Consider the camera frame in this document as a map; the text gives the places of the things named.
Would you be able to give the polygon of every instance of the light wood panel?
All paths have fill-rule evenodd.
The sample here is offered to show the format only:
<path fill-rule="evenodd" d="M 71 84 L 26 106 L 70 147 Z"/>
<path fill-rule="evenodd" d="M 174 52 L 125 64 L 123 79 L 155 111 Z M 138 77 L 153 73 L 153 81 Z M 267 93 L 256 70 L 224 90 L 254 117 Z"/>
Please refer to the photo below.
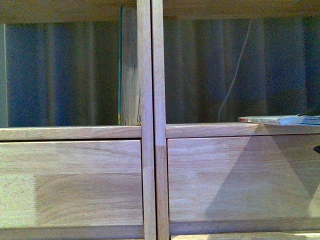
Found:
<path fill-rule="evenodd" d="M 142 225 L 0 229 L 1 240 L 107 240 L 143 237 Z"/>
<path fill-rule="evenodd" d="M 0 228 L 141 226 L 139 140 L 0 143 Z"/>
<path fill-rule="evenodd" d="M 166 125 L 167 138 L 205 138 L 287 134 L 320 134 L 320 127 L 275 126 L 242 122 Z"/>
<path fill-rule="evenodd" d="M 193 222 L 216 232 L 320 228 L 319 144 L 318 134 L 168 139 L 170 221 L 190 231 Z"/>
<path fill-rule="evenodd" d="M 164 0 L 171 19 L 267 18 L 319 15 L 319 0 Z"/>
<path fill-rule="evenodd" d="M 157 237 L 158 240 L 168 240 L 169 203 L 163 2 L 162 0 L 152 0 L 151 6 Z"/>
<path fill-rule="evenodd" d="M 157 239 L 150 0 L 137 0 L 137 65 L 141 81 L 144 239 Z"/>
<path fill-rule="evenodd" d="M 293 232 L 252 232 L 252 233 L 227 233 L 204 235 L 179 235 L 172 236 L 172 240 L 306 240 L 309 237 L 295 235 Z M 319 236 L 313 236 L 312 240 L 319 240 Z"/>
<path fill-rule="evenodd" d="M 1 0 L 0 23 L 56 23 L 117 21 L 120 5 L 135 0 Z"/>
<path fill-rule="evenodd" d="M 141 126 L 0 128 L 0 141 L 141 138 Z"/>

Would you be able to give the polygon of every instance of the wooden drawer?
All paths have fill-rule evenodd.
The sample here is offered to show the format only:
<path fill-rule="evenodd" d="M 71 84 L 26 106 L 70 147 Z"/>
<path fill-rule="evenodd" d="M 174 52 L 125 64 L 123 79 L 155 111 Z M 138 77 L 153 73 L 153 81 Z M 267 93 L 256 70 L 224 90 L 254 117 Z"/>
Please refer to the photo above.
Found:
<path fill-rule="evenodd" d="M 320 227 L 320 135 L 168 139 L 171 234 Z"/>
<path fill-rule="evenodd" d="M 0 228 L 142 226 L 140 140 L 0 143 Z"/>

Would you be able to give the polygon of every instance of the paperback book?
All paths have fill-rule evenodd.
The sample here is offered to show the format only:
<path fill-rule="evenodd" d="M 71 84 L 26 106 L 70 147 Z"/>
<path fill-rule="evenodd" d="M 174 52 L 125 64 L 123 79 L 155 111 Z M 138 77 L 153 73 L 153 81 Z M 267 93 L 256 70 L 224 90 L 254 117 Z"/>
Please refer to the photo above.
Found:
<path fill-rule="evenodd" d="M 242 116 L 238 118 L 241 123 L 256 123 L 278 126 L 309 126 L 320 127 L 320 116 Z"/>

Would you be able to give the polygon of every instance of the book spine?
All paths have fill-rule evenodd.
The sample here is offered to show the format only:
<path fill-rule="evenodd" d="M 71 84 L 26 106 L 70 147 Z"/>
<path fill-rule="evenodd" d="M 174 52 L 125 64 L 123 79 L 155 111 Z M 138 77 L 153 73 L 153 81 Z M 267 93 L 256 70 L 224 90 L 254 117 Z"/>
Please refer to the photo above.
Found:
<path fill-rule="evenodd" d="M 280 122 L 277 119 L 264 119 L 264 118 L 249 118 L 248 123 L 255 124 L 268 124 L 268 125 L 277 125 L 281 126 Z"/>

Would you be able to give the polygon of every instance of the curtain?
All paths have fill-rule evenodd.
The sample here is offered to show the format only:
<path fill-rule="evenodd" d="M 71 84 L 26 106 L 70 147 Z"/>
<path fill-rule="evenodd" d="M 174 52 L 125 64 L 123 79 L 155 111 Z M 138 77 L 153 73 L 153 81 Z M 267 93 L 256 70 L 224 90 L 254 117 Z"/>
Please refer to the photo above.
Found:
<path fill-rule="evenodd" d="M 217 122 L 248 23 L 164 20 L 167 123 Z M 118 124 L 118 37 L 118 22 L 0 29 L 0 126 Z M 220 121 L 319 101 L 320 17 L 253 19 Z"/>
<path fill-rule="evenodd" d="M 167 123 L 217 122 L 249 20 L 164 21 Z M 294 115 L 320 101 L 320 18 L 253 19 L 221 122 Z"/>
<path fill-rule="evenodd" d="M 6 25 L 1 126 L 118 124 L 118 36 L 118 22 Z"/>

